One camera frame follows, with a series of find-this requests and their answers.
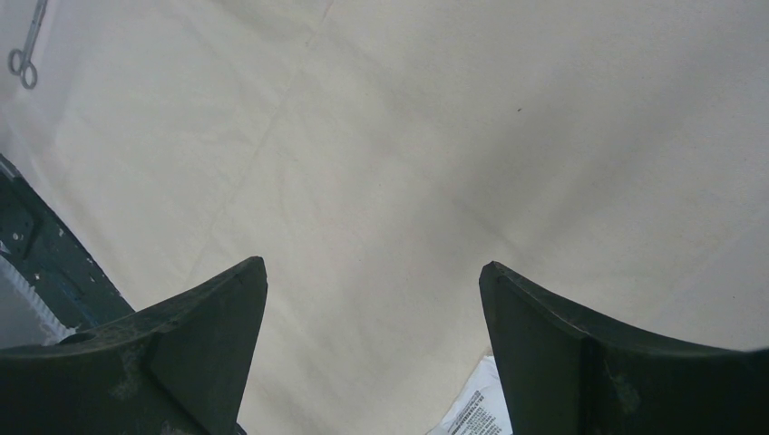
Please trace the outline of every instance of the white paper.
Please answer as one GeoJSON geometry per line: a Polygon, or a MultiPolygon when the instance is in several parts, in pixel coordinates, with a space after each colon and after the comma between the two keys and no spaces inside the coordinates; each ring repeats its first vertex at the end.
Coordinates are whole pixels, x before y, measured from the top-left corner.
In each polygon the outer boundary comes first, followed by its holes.
{"type": "Polygon", "coordinates": [[[512,435],[493,356],[478,363],[452,408],[428,435],[512,435]]]}
{"type": "MultiPolygon", "coordinates": [[[[249,433],[429,431],[488,345],[492,260],[766,345],[766,268],[720,256],[769,247],[740,241],[769,226],[769,4],[573,3],[49,5],[0,150],[135,309],[265,258],[249,433]]],[[[0,55],[34,4],[0,0],[0,55]]]]}

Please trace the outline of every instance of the paper sheet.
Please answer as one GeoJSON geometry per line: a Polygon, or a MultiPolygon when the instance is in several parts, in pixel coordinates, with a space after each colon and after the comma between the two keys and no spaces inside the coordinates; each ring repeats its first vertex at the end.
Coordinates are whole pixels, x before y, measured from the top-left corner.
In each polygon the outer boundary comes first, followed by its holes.
{"type": "Polygon", "coordinates": [[[493,356],[481,359],[451,409],[427,435],[512,435],[493,356]]]}

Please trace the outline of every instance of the scissors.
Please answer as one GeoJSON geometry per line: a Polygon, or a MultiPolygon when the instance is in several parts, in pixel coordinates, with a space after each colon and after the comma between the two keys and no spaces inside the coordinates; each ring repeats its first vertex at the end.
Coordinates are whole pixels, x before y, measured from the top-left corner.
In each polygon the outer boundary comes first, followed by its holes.
{"type": "Polygon", "coordinates": [[[29,33],[26,34],[24,50],[14,48],[8,54],[8,69],[11,70],[11,74],[21,78],[22,86],[25,89],[32,89],[37,84],[37,68],[32,65],[32,50],[34,49],[34,42],[37,41],[37,34],[40,33],[46,6],[48,6],[48,0],[37,0],[32,24],[29,26],[29,33]]]}

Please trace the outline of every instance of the white surface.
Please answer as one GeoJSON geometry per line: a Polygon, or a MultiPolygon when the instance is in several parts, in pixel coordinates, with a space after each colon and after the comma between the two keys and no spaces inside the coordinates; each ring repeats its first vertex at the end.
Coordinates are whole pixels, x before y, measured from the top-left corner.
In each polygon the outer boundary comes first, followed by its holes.
{"type": "MultiPolygon", "coordinates": [[[[34,0],[0,5],[7,53],[34,0]]],[[[136,308],[266,259],[251,433],[427,432],[488,345],[493,259],[663,334],[769,344],[765,262],[735,267],[769,250],[741,242],[767,224],[766,2],[83,0],[46,20],[37,88],[0,74],[3,152],[136,308]],[[720,267],[752,275],[713,285],[720,267]]]]}

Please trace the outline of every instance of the dark green plastic part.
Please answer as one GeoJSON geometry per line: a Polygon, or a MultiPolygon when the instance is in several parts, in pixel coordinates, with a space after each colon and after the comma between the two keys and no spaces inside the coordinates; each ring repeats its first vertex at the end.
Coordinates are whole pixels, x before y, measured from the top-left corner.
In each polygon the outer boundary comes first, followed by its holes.
{"type": "Polygon", "coordinates": [[[499,263],[480,285],[515,435],[769,434],[769,349],[644,331],[499,263]]]}
{"type": "Polygon", "coordinates": [[[0,350],[0,433],[243,433],[235,419],[266,298],[253,257],[57,345],[0,350]]]}
{"type": "Polygon", "coordinates": [[[0,155],[2,255],[68,328],[93,328],[133,309],[69,228],[0,155]]]}

